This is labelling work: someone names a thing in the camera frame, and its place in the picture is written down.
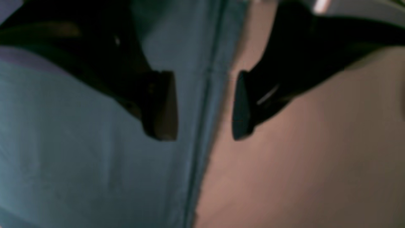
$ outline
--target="floor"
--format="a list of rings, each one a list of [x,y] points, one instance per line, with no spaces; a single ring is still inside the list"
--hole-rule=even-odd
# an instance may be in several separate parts
[[[195,228],[405,227],[405,49],[374,53],[234,142],[235,78],[260,59],[276,1],[252,3]]]

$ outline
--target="beige wall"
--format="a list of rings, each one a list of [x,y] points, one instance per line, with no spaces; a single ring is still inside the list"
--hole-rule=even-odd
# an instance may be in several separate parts
[[[253,4],[231,79],[261,57],[275,8]],[[242,142],[231,134],[234,84],[196,228],[405,227],[405,48],[337,74]]]

